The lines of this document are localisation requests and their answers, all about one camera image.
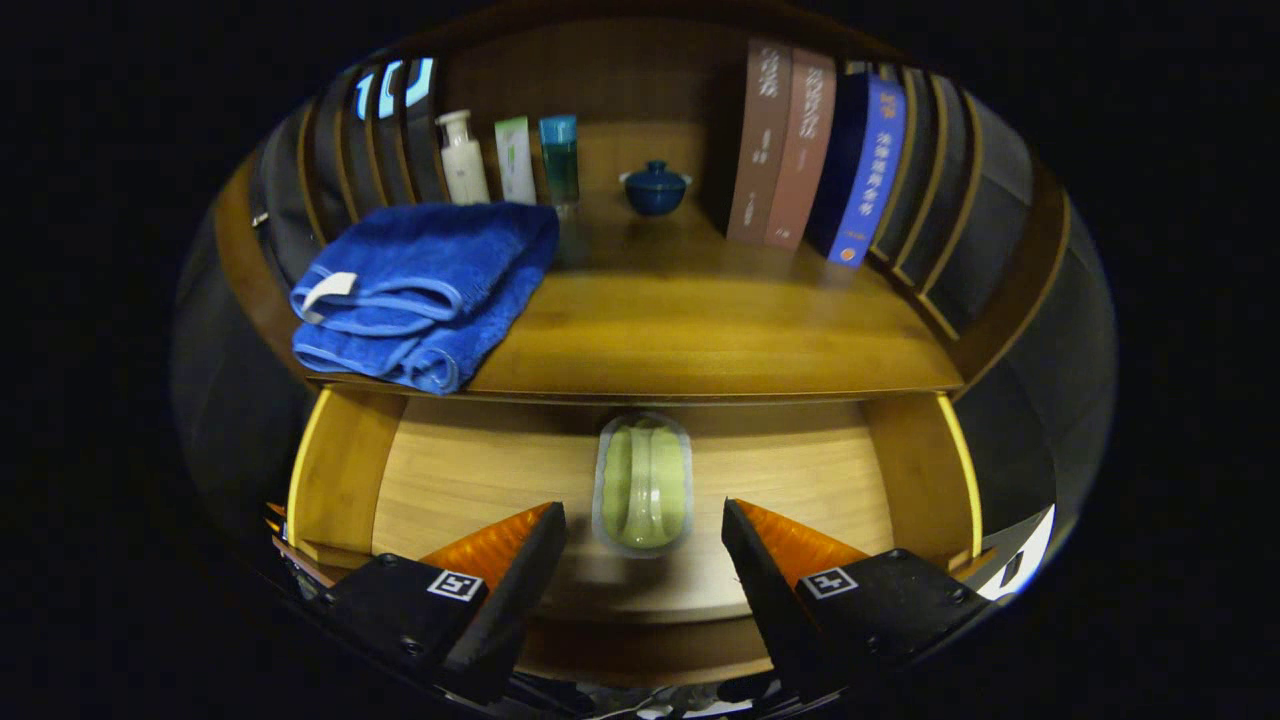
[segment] black background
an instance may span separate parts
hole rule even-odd
[[[1249,366],[1274,329],[1274,232],[1251,228],[1274,178],[1257,122],[1277,100],[1274,22],[1225,4],[799,4],[946,70],[1019,129],[1089,224],[1120,322],[1112,446],[1073,539],[1011,609],[859,710],[1111,716],[1267,687],[1248,650],[1274,657],[1270,629],[1238,606],[1274,541],[1231,534],[1265,510],[1268,468],[1247,454],[1274,442],[1266,368]],[[6,193],[6,246],[35,259],[10,268],[9,315],[31,333],[10,347],[12,421],[32,452],[5,503],[6,664],[40,705],[111,715],[439,716],[279,607],[202,525],[165,364],[180,259],[236,163],[342,67],[462,6],[237,5],[9,23],[4,167],[32,196]],[[1243,338],[1256,350],[1231,352]]]

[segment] dark blue book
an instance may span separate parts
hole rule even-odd
[[[906,127],[901,86],[859,72],[836,85],[836,113],[805,234],[832,263],[867,256],[893,187]]]

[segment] blue teapot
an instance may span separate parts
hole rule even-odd
[[[648,168],[618,176],[627,188],[627,201],[641,215],[666,215],[680,206],[694,178],[667,172],[663,160],[649,160]]]

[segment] drawer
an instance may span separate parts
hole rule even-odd
[[[288,542],[340,575],[561,501],[566,548],[518,669],[621,685],[771,667],[721,543],[726,497],[868,553],[905,547],[961,570],[979,548],[977,486],[950,401],[915,393],[659,409],[690,436],[692,533],[658,560],[622,557],[594,537],[590,510],[599,432],[625,410],[326,388],[298,450]]]

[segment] folded towel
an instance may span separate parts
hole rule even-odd
[[[303,323],[293,336],[293,354],[312,370],[356,372],[435,395],[457,391],[507,336],[550,266],[559,225],[553,210],[541,210],[550,222],[539,227],[525,252],[472,313],[407,337],[360,336],[326,323]]]
[[[289,302],[335,331],[419,333],[475,311],[548,224],[554,234],[550,208],[516,202],[384,208],[325,247]],[[348,282],[326,288],[326,279]]]

